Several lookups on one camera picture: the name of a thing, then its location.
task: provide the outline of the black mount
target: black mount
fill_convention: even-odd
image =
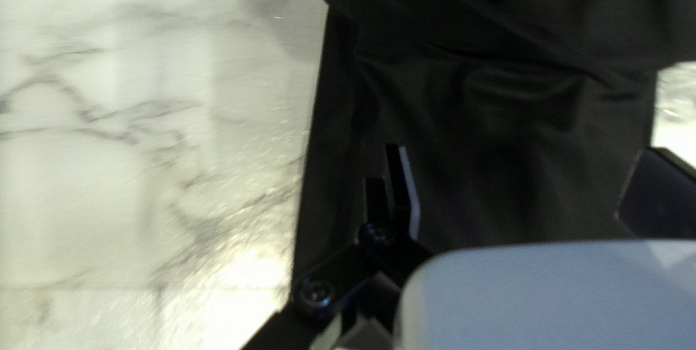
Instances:
[[[401,288],[432,254],[414,240],[420,209],[406,150],[385,150],[389,182],[365,179],[367,220],[354,243],[299,278],[283,310],[243,350],[307,350],[338,314],[342,333],[358,313],[392,332]]]

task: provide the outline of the marble floor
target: marble floor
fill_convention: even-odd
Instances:
[[[322,0],[0,0],[0,350],[237,349],[287,297]],[[654,144],[696,164],[696,64]]]

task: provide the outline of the white marble surface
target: white marble surface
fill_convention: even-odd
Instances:
[[[0,0],[0,350],[229,350],[283,304],[325,13]],[[694,82],[655,137],[692,163]]]

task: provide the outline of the screw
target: screw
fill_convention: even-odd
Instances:
[[[396,238],[394,230],[388,225],[383,224],[366,224],[362,228],[363,234],[366,236],[368,241],[379,246],[388,246]]]
[[[300,297],[312,308],[323,308],[331,301],[333,290],[325,280],[304,280],[300,288]]]

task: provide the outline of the black fabric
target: black fabric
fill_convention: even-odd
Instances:
[[[632,236],[617,200],[696,0],[326,1],[296,274],[351,241],[386,142],[433,252]]]

